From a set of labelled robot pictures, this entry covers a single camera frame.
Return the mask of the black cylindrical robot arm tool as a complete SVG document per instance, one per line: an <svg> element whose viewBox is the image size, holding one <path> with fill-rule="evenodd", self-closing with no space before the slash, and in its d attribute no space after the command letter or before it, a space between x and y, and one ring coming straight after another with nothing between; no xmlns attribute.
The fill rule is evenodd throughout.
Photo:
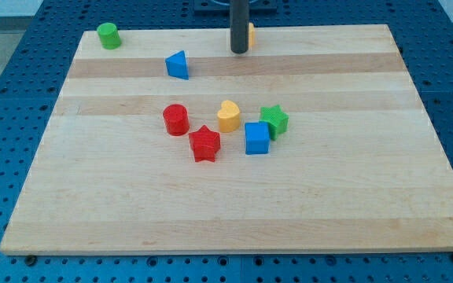
<svg viewBox="0 0 453 283"><path fill-rule="evenodd" d="M230 49L243 54L249 49L249 1L230 0Z"/></svg>

